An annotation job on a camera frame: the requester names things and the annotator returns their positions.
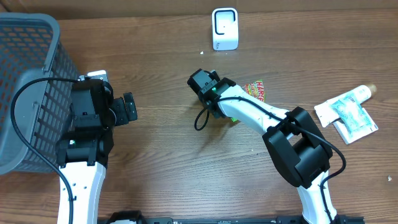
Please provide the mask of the white tube with gold cap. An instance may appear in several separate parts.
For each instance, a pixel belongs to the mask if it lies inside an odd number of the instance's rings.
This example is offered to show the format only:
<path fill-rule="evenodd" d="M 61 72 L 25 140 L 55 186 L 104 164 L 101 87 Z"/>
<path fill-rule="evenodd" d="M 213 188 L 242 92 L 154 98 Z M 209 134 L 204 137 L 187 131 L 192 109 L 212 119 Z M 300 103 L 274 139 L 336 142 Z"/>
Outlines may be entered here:
<path fill-rule="evenodd" d="M 377 92 L 374 84 L 360 85 L 346 93 L 326 100 L 314 106 L 314 110 L 323 128 L 340 119 L 340 116 L 349 110 L 360 110 L 361 103 L 370 99 Z"/>

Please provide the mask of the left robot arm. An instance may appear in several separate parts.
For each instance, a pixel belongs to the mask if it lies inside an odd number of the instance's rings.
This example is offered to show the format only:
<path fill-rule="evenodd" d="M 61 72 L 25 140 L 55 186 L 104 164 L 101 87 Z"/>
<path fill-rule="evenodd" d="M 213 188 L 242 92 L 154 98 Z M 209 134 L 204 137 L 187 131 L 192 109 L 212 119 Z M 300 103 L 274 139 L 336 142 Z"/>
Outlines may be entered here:
<path fill-rule="evenodd" d="M 115 98 L 110 84 L 85 78 L 72 85 L 72 125 L 55 145 L 60 183 L 58 223 L 96 223 L 113 129 L 137 119 L 132 93 Z"/>

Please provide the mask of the white Hansaplast plaster box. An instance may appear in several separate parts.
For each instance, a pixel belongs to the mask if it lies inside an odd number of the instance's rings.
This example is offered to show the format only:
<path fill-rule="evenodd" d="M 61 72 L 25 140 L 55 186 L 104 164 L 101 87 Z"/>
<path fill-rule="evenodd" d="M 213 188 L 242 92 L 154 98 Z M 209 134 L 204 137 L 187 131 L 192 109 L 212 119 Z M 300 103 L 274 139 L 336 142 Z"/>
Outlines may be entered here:
<path fill-rule="evenodd" d="M 363 126 L 352 133 L 348 132 L 345 124 L 341 120 L 335 121 L 333 123 L 334 127 L 336 128 L 337 132 L 339 133 L 345 144 L 351 144 L 352 142 L 355 142 L 379 129 L 365 108 L 363 108 L 363 112 L 369 118 L 371 124 Z"/>

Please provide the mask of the teal tissue packet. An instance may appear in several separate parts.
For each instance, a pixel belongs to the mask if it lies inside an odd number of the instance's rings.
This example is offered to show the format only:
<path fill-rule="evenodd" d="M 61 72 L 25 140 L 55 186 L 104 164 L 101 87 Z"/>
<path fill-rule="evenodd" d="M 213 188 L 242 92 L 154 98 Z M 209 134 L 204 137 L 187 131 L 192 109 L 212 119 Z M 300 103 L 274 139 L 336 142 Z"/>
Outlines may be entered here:
<path fill-rule="evenodd" d="M 349 133 L 371 124 L 369 118 L 363 112 L 363 108 L 358 103 L 357 97 L 352 93 L 331 104 L 330 108 L 338 114 Z"/>

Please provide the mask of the colourful Haribo candy bag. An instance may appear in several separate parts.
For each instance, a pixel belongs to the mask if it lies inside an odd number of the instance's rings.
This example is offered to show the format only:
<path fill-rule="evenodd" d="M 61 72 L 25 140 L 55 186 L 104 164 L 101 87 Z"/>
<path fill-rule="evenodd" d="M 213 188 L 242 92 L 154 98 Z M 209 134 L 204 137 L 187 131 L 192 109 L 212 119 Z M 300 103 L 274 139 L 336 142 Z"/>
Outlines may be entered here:
<path fill-rule="evenodd" d="M 256 80 L 252 83 L 245 84 L 242 86 L 242 89 L 248 95 L 253 96 L 262 102 L 266 102 L 266 93 L 263 80 Z"/>

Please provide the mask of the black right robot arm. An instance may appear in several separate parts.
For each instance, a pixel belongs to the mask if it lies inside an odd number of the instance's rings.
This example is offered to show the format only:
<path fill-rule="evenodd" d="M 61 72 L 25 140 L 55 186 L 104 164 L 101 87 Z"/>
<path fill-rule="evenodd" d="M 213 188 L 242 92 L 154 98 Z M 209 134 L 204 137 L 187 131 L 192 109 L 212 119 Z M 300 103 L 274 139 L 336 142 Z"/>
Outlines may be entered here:
<path fill-rule="evenodd" d="M 327 141 L 309 113 L 268 105 L 246 93 L 215 71 L 198 69 L 187 81 L 203 105 L 202 112 L 216 118 L 235 118 L 262 136 L 278 173 L 297 188 L 306 223 L 341 223 L 343 218 L 331 202 L 328 181 L 342 173 L 329 173 L 334 152 L 342 153 Z"/>

